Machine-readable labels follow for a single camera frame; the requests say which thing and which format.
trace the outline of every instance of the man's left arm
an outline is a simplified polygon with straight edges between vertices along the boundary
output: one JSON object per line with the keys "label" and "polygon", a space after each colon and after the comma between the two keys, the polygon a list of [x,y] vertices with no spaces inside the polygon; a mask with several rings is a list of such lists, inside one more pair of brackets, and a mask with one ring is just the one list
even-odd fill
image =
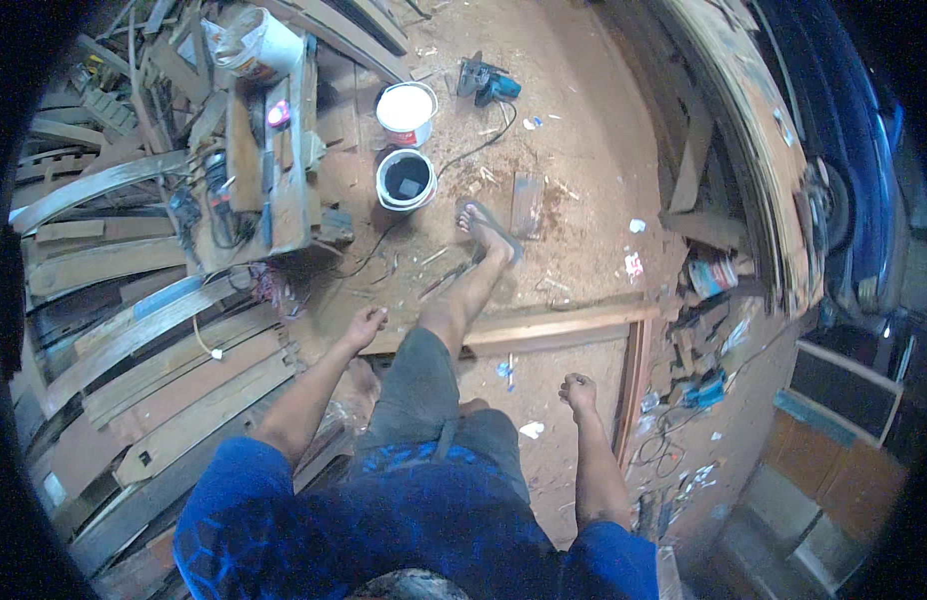
{"label": "man's left arm", "polygon": [[387,309],[368,306],[359,311],[350,327],[330,350],[308,368],[266,411],[250,437],[283,454],[292,473],[310,443],[350,361],[383,330]]}

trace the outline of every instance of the black liquid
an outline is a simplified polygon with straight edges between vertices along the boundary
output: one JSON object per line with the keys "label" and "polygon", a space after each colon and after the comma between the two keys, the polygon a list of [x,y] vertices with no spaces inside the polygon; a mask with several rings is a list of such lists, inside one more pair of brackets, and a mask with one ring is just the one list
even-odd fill
{"label": "black liquid", "polygon": [[[404,186],[405,189],[407,187],[417,188],[416,193],[408,195],[400,191],[400,186],[404,185],[404,180],[410,180],[411,182],[419,184],[419,186]],[[384,175],[386,193],[389,194],[390,198],[395,200],[410,200],[415,198],[429,183],[430,169],[427,168],[426,162],[416,156],[401,158],[386,169],[386,174]]]}

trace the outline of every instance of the man's left hand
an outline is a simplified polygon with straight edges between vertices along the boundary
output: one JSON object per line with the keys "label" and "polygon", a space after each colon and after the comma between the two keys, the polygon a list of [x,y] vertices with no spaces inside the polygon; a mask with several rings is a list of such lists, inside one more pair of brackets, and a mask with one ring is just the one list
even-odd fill
{"label": "man's left hand", "polygon": [[342,341],[353,349],[354,354],[357,354],[374,341],[377,331],[383,331],[386,324],[386,308],[379,306],[361,308],[350,321],[350,327],[343,334]]}

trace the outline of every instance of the plastic container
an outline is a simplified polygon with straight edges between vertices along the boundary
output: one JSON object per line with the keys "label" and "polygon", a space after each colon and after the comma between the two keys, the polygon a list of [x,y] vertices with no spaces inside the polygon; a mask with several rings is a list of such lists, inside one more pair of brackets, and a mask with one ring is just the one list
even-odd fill
{"label": "plastic container", "polygon": [[377,121],[390,144],[420,148],[430,138],[437,109],[433,89],[419,81],[404,81],[384,90],[377,102]]}
{"label": "plastic container", "polygon": [[691,260],[688,269],[690,271],[690,282],[693,282],[694,290],[702,299],[716,296],[721,292],[737,287],[737,273],[734,271],[734,263],[726,256],[714,262]]}
{"label": "plastic container", "polygon": [[421,209],[436,195],[434,165],[417,150],[395,150],[377,167],[377,198],[387,210]]}
{"label": "plastic container", "polygon": [[273,82],[290,73],[303,55],[303,40],[266,8],[244,10],[223,33],[211,25],[204,22],[214,64],[237,77]]}

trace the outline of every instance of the gray shorts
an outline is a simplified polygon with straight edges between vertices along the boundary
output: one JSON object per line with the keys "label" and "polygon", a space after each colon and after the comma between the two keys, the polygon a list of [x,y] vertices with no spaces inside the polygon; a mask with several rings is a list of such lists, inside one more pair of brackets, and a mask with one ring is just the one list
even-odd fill
{"label": "gray shorts", "polygon": [[370,424],[357,438],[357,458],[391,444],[424,444],[441,438],[456,421],[452,444],[494,462],[497,469],[530,503],[520,471],[518,430],[510,418],[494,409],[460,416],[460,390],[450,352],[427,329],[412,329],[400,343],[381,385]]}

